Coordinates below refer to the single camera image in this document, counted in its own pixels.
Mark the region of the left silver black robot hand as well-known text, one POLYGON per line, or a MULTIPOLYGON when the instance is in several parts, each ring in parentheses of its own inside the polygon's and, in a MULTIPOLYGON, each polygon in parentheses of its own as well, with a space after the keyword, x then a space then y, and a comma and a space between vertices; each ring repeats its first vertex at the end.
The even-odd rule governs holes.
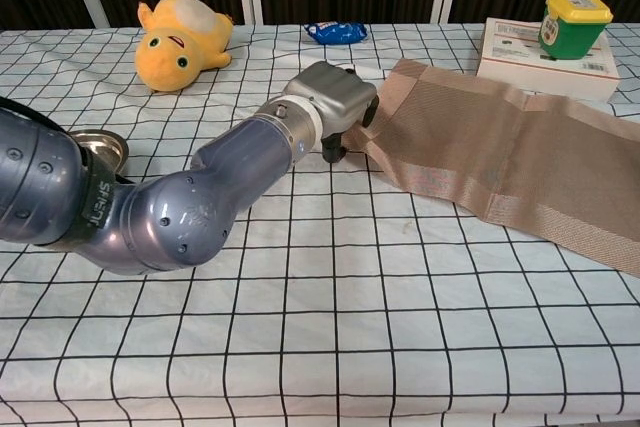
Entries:
POLYGON ((323 159, 339 162, 346 154, 342 135, 355 124, 368 127, 379 97, 374 84, 362 80, 353 68, 318 61, 291 79, 284 94, 310 101, 322 123, 320 142, 323 159))

